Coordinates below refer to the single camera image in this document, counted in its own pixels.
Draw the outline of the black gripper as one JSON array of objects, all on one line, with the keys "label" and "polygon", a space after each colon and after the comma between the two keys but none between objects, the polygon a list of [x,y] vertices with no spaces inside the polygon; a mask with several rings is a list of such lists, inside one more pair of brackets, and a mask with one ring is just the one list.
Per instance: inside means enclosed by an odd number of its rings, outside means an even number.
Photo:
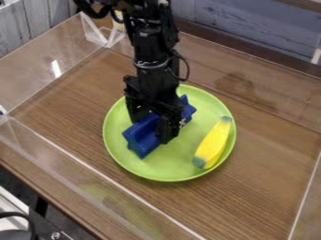
[{"label": "black gripper", "polygon": [[160,115],[157,134],[161,143],[168,144],[178,136],[184,120],[185,107],[177,95],[180,61],[136,61],[134,66],[137,75],[124,78],[130,120],[136,123],[149,113]]}]

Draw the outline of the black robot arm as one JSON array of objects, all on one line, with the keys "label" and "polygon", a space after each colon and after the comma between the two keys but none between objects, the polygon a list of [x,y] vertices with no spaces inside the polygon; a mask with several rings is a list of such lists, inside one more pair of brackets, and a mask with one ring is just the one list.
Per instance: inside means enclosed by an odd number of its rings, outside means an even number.
[{"label": "black robot arm", "polygon": [[186,59],[176,50],[180,29],[172,13],[172,0],[73,0],[94,19],[108,16],[126,27],[134,48],[134,76],[124,78],[130,120],[138,122],[149,113],[160,116],[157,137],[169,143],[180,134],[185,106],[177,96],[180,75]]}]

